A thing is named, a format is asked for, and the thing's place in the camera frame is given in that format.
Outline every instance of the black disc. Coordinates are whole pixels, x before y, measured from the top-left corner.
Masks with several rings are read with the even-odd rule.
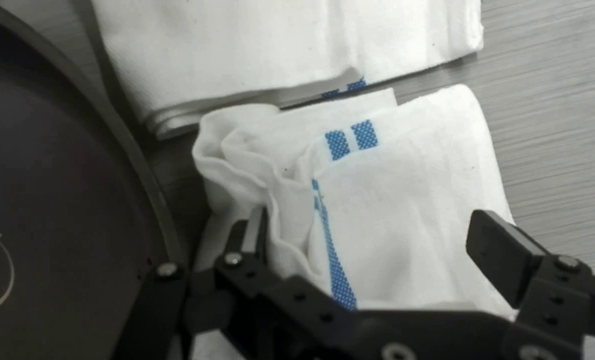
[[[169,220],[120,119],[14,22],[0,11],[0,360],[108,358]]]

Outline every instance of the white towel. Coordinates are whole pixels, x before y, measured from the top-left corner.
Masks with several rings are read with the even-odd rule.
[[[255,99],[293,106],[481,49],[479,0],[94,0],[102,39],[157,138]]]
[[[143,123],[259,92],[323,92],[357,79],[339,0],[94,0],[106,51]]]
[[[199,172],[221,189],[213,193],[223,201],[219,215],[239,209],[233,218],[245,218],[259,202],[269,209],[275,273],[301,275],[347,309],[513,315],[465,255],[471,211],[513,220],[487,124],[465,87],[325,124],[309,123],[315,108],[299,110],[301,116],[267,114],[257,126],[241,121],[239,110],[201,121],[193,157]],[[211,134],[205,129],[219,124],[229,131],[203,138]],[[209,144],[219,149],[213,159],[203,152]],[[229,172],[255,183],[253,202],[247,205],[251,193]],[[207,334],[195,355],[219,346],[225,346],[219,336]]]
[[[309,147],[309,142],[295,141],[295,134],[317,138],[339,123],[375,116],[395,106],[393,92],[381,91],[291,112],[247,105],[203,116],[193,160],[205,181],[213,218],[205,228],[203,256],[197,259],[195,268],[203,271],[213,265],[223,250],[229,224],[245,218],[255,207],[267,205],[269,187],[279,187],[283,181],[277,170],[289,170]]]

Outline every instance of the folded towel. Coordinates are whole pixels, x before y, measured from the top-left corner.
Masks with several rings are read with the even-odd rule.
[[[339,0],[94,0],[106,51],[143,123],[265,91],[325,92],[355,76]]]
[[[419,72],[483,46],[481,0],[345,0],[365,84]]]
[[[333,116],[363,99],[295,112],[261,114],[257,106],[259,121],[249,108],[205,116],[193,159],[219,227],[267,207],[271,268],[305,277],[351,311],[511,317],[465,255],[475,209],[513,220],[475,96],[453,87],[399,108]],[[215,334],[197,344],[197,357],[225,346]]]
[[[94,0],[137,116],[167,138],[207,110],[361,91],[481,49],[479,0]]]

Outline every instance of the black bracket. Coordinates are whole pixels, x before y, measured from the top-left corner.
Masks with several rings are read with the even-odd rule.
[[[595,334],[591,268],[549,255],[491,212],[473,212],[467,253],[519,309],[515,323],[485,313],[349,313],[303,279],[277,279],[259,255],[263,239],[265,217],[239,222],[211,271],[167,287],[151,277],[116,358],[159,360],[175,331],[185,338],[221,331],[257,360],[579,360],[583,336]]]

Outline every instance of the towel stack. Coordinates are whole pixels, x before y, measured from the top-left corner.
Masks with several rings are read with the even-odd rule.
[[[205,268],[227,228],[269,211],[269,265],[355,309],[511,317],[465,255],[475,209],[511,218],[491,136],[465,87],[397,106],[391,91],[281,112],[247,105],[199,123],[193,160],[213,211]],[[197,358],[225,346],[199,341]]]
[[[481,49],[479,0],[94,0],[139,121],[167,138],[235,103],[353,92]]]

